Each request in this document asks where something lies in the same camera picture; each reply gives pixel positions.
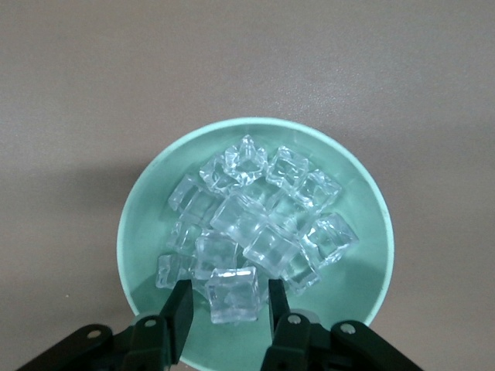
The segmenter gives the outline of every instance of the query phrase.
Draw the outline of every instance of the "mint green bowl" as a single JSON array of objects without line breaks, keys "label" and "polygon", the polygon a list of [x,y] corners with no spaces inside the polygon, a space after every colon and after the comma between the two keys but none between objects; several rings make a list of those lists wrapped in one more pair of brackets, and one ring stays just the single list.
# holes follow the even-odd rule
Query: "mint green bowl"
[{"label": "mint green bowl", "polygon": [[[269,156],[285,145],[334,177],[343,194],[335,205],[360,243],[322,270],[323,279],[302,296],[289,296],[291,308],[315,312],[325,328],[345,319],[369,325],[383,303],[394,261],[390,215],[375,181],[342,145],[320,131],[290,121],[246,117],[207,125],[180,138],[141,174],[122,211],[118,227],[118,271],[125,296],[138,315],[158,311],[170,291],[155,287],[156,259],[177,215],[167,199],[186,172],[196,172],[213,154],[250,134]],[[194,296],[194,320],[181,360],[201,370],[259,370],[271,344],[268,306],[256,322],[213,325],[206,301]]]}]

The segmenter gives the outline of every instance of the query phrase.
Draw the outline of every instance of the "table surface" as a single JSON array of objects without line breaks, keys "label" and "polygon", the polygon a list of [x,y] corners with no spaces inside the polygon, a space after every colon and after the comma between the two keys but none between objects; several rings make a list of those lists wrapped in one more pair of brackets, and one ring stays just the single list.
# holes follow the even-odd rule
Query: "table surface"
[{"label": "table surface", "polygon": [[128,325],[132,185],[242,116],[317,128],[376,179],[396,257],[372,328],[424,369],[493,367],[495,2],[3,0],[0,35],[0,368]]}]

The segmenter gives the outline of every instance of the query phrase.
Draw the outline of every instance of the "screw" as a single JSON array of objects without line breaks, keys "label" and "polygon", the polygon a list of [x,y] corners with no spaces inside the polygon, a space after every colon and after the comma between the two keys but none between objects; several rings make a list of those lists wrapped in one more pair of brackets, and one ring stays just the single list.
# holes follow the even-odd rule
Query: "screw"
[{"label": "screw", "polygon": [[101,335],[101,331],[100,331],[100,330],[93,330],[93,331],[90,331],[90,332],[86,335],[86,337],[87,337],[88,339],[95,339],[95,338],[97,338],[97,337],[98,337],[98,336],[100,336],[100,335]]},{"label": "screw", "polygon": [[156,325],[156,321],[154,319],[149,319],[145,322],[145,327],[153,327],[154,325]]},{"label": "screw", "polygon": [[356,333],[356,329],[350,323],[343,323],[342,325],[340,325],[340,331],[349,335]]},{"label": "screw", "polygon": [[298,315],[290,315],[289,317],[287,317],[287,321],[288,323],[292,323],[293,325],[298,325],[299,323],[301,323],[301,317],[299,317]]}]

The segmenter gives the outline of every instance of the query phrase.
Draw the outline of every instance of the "clear ice cube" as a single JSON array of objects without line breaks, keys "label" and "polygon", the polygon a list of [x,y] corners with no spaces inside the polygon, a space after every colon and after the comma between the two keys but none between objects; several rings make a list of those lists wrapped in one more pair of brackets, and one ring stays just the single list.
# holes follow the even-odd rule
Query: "clear ice cube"
[{"label": "clear ice cube", "polygon": [[241,185],[224,172],[224,166],[225,156],[217,154],[200,169],[200,176],[211,192],[227,196],[232,189]]},{"label": "clear ice cube", "polygon": [[293,193],[309,170],[309,160],[293,150],[281,146],[268,164],[266,181]]},{"label": "clear ice cube", "polygon": [[192,266],[195,259],[181,254],[161,255],[158,258],[158,269],[155,285],[157,288],[174,288],[178,280],[189,280],[192,277]]},{"label": "clear ice cube", "polygon": [[256,145],[250,135],[224,152],[224,171],[243,186],[265,174],[268,156],[264,148]]},{"label": "clear ice cube", "polygon": [[298,233],[308,223],[311,215],[303,205],[281,190],[280,194],[275,197],[268,217],[283,230]]},{"label": "clear ice cube", "polygon": [[267,219],[261,205],[233,192],[218,207],[210,225],[246,247]]},{"label": "clear ice cube", "polygon": [[335,201],[341,190],[339,183],[317,169],[303,179],[293,196],[307,209],[319,213]]},{"label": "clear ice cube", "polygon": [[255,267],[215,269],[206,286],[212,323],[258,319],[259,293]]},{"label": "clear ice cube", "polygon": [[297,295],[321,281],[318,270],[302,248],[289,261],[282,272],[282,278]]},{"label": "clear ice cube", "polygon": [[208,294],[207,294],[207,282],[208,280],[200,280],[196,277],[193,276],[191,277],[191,281],[193,282],[193,290],[198,292],[201,296],[203,296],[205,299],[208,300]]},{"label": "clear ice cube", "polygon": [[208,189],[198,189],[180,214],[179,219],[206,228],[210,225],[211,218],[222,201],[220,196]]},{"label": "clear ice cube", "polygon": [[256,276],[258,277],[258,296],[260,298],[260,309],[262,309],[262,305],[268,301],[268,280],[271,278],[270,274],[263,267],[250,260],[246,260],[242,267],[256,268]]},{"label": "clear ice cube", "polygon": [[359,240],[344,218],[332,213],[306,227],[300,242],[309,259],[320,268],[338,261]]},{"label": "clear ice cube", "polygon": [[194,195],[201,189],[201,185],[191,176],[185,174],[169,197],[172,210],[181,213],[189,205]]},{"label": "clear ice cube", "polygon": [[298,251],[299,246],[291,241],[290,235],[277,226],[267,224],[242,254],[277,278]]},{"label": "clear ice cube", "polygon": [[280,188],[268,183],[263,177],[236,190],[236,192],[253,200],[253,202],[260,203],[266,210],[270,210],[275,203],[276,196],[280,193]]},{"label": "clear ice cube", "polygon": [[196,238],[201,234],[201,227],[196,224],[177,222],[169,234],[166,246],[179,254],[196,256]]},{"label": "clear ice cube", "polygon": [[237,242],[216,230],[204,230],[196,240],[194,277],[210,278],[213,269],[232,269],[237,266]]}]

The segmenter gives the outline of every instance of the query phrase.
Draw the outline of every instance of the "ice cube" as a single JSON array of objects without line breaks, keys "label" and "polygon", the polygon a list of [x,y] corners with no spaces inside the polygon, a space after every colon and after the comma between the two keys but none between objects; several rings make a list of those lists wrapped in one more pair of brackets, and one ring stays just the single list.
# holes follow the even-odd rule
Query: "ice cube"
[{"label": "ice cube", "polygon": [[250,260],[246,260],[242,267],[256,268],[256,276],[258,277],[258,295],[260,298],[260,310],[261,310],[262,305],[266,304],[266,302],[268,301],[268,280],[271,278],[270,274],[263,267],[253,263]]},{"label": "ice cube", "polygon": [[242,254],[248,260],[261,265],[271,277],[277,278],[298,251],[299,246],[291,241],[284,230],[267,224],[260,229]]},{"label": "ice cube", "polygon": [[181,213],[200,188],[200,184],[191,174],[185,174],[169,197],[169,205],[172,210]]},{"label": "ice cube", "polygon": [[293,196],[307,209],[319,213],[335,201],[341,190],[339,183],[317,169],[303,179]]},{"label": "ice cube", "polygon": [[259,294],[255,267],[215,269],[207,282],[212,323],[255,321]]},{"label": "ice cube", "polygon": [[201,234],[196,224],[177,222],[170,232],[166,246],[179,254],[196,256],[196,238]]},{"label": "ice cube", "polygon": [[264,148],[256,145],[250,135],[224,152],[224,171],[238,183],[247,186],[265,174],[268,156]]},{"label": "ice cube", "polygon": [[241,185],[237,180],[225,174],[224,166],[225,156],[217,154],[200,169],[200,176],[211,192],[227,196],[232,189]]},{"label": "ice cube", "polygon": [[207,287],[206,287],[208,280],[200,280],[194,277],[193,274],[191,281],[193,282],[193,290],[198,292],[201,296],[203,296],[205,299],[208,300]]},{"label": "ice cube", "polygon": [[246,185],[245,187],[236,190],[236,192],[251,199],[253,202],[262,204],[263,207],[269,211],[273,207],[276,195],[280,193],[280,188],[268,183],[265,177],[263,177],[255,180],[250,185]]},{"label": "ice cube", "polygon": [[246,247],[267,220],[265,211],[258,203],[233,192],[218,207],[210,225]]},{"label": "ice cube", "polygon": [[300,241],[309,259],[320,268],[338,261],[359,240],[344,218],[332,213],[306,227]]},{"label": "ice cube", "polygon": [[222,201],[220,196],[208,189],[198,189],[180,214],[179,219],[206,228],[210,225],[211,218]]},{"label": "ice cube", "polygon": [[157,288],[174,288],[178,280],[192,277],[195,259],[181,254],[161,255],[158,258],[158,270],[155,285]]},{"label": "ice cube", "polygon": [[204,230],[196,240],[196,266],[194,277],[210,278],[213,269],[232,269],[237,266],[237,243],[224,233]]},{"label": "ice cube", "polygon": [[318,270],[302,248],[289,261],[282,272],[282,278],[297,295],[302,294],[306,288],[321,281]]},{"label": "ice cube", "polygon": [[275,202],[268,217],[270,220],[289,233],[298,233],[311,218],[306,208],[284,191],[274,197]]},{"label": "ice cube", "polygon": [[268,164],[266,181],[293,193],[309,170],[309,160],[293,150],[281,146]]}]

